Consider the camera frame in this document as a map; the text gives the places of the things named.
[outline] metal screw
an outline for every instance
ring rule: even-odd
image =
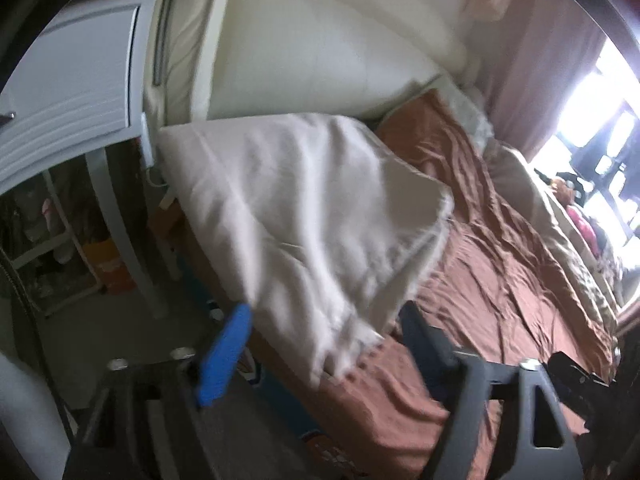
[[[182,359],[189,359],[196,355],[196,351],[188,346],[181,346],[171,350],[171,359],[174,361],[181,361]]]
[[[129,366],[129,363],[127,363],[126,359],[112,359],[107,363],[107,368],[113,372],[124,370],[127,366]]]
[[[525,370],[529,370],[531,372],[535,372],[540,367],[540,361],[537,359],[524,359],[520,363],[520,368],[524,368]]]

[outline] cabinet handle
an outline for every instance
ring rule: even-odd
[[[15,119],[15,112],[7,112],[5,114],[0,114],[0,128],[6,126],[8,123]]]

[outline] headboard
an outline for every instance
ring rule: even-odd
[[[158,126],[287,112],[376,118],[443,69],[467,84],[478,72],[426,0],[160,0],[158,30],[162,5],[164,54],[150,48],[147,70],[162,73]]]

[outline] bed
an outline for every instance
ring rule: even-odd
[[[428,323],[489,361],[546,360],[561,350],[610,377],[611,306],[558,234],[548,200],[541,199],[552,226],[543,232],[542,221],[498,194],[494,159],[483,160],[484,146],[468,136],[446,92],[425,91],[444,73],[469,88],[478,72],[426,0],[159,0],[154,27],[145,75],[152,136],[165,125],[296,112],[380,123],[375,133],[388,149],[449,186],[454,198],[444,255],[415,294]],[[177,202],[163,205],[152,229],[230,308]],[[418,476],[447,413],[429,398],[398,330],[343,378],[325,375],[317,388],[292,373],[260,333],[249,348],[358,470]],[[566,415],[575,433],[584,431]],[[470,478],[484,478],[499,418],[491,406]]]

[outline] white drawer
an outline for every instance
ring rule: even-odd
[[[152,3],[74,5],[31,45],[0,94],[0,114],[15,113],[0,128],[0,193],[63,160],[140,134]]]

